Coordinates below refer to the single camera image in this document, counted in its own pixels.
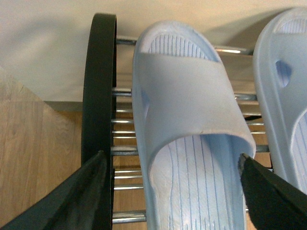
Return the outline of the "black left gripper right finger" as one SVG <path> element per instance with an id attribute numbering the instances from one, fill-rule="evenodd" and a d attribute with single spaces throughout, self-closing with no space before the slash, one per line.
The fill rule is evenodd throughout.
<path id="1" fill-rule="evenodd" d="M 240 181 L 250 219 L 258 230 L 305 230 L 307 195 L 242 153 Z"/>

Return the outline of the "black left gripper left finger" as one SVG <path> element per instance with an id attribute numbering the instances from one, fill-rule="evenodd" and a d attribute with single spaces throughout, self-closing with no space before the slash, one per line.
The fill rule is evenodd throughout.
<path id="1" fill-rule="evenodd" d="M 106 173 L 107 156 L 99 151 L 46 197 L 2 229 L 107 229 Z"/>

